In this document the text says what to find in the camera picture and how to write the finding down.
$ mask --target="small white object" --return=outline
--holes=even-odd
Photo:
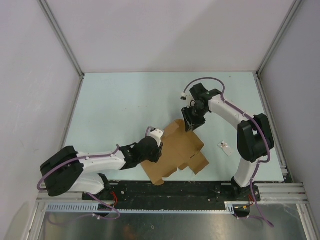
[[[234,153],[234,150],[225,142],[222,141],[218,144],[219,148],[221,148],[225,154],[227,154],[229,157]]]

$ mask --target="cardboard flap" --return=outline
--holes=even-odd
[[[179,128],[179,124],[174,121],[172,123],[170,123],[165,129],[164,129],[164,134],[163,134],[163,138],[167,138],[170,135],[172,135],[178,128]]]
[[[194,172],[194,174],[198,174],[202,169],[209,165],[208,160],[206,157],[199,152],[198,154],[194,155],[189,161],[188,166]]]
[[[195,174],[205,168],[209,162],[200,152],[204,143],[190,131],[186,133],[185,121],[177,119],[164,129],[162,156],[157,163],[144,161],[144,171],[154,185],[164,183],[163,178],[170,177],[177,168],[184,170],[189,167]]]

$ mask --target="metal sheet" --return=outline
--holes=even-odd
[[[90,216],[64,226],[54,226],[45,221],[39,240],[307,239],[296,205],[274,204],[261,208],[275,228],[270,228],[260,220],[237,220],[225,214],[127,213],[116,221],[97,220]],[[72,221],[82,214],[51,213],[50,220],[59,223]],[[258,211],[253,208],[251,215],[257,214]]]

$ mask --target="white wall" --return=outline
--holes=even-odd
[[[0,239],[18,240],[80,78],[36,0],[1,1],[0,32]]]
[[[307,0],[262,74],[288,165],[320,226],[320,1]]]
[[[293,0],[48,0],[87,72],[255,71]]]

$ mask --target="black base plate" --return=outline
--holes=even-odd
[[[166,181],[156,186],[150,181],[110,181],[111,191],[118,198],[118,209],[123,210],[171,210],[201,211],[225,210],[225,202],[248,202],[248,194],[235,197],[226,189],[230,182]],[[260,201],[259,189],[254,186]],[[83,200],[92,200],[83,194]],[[103,194],[99,198],[112,201],[113,196]]]

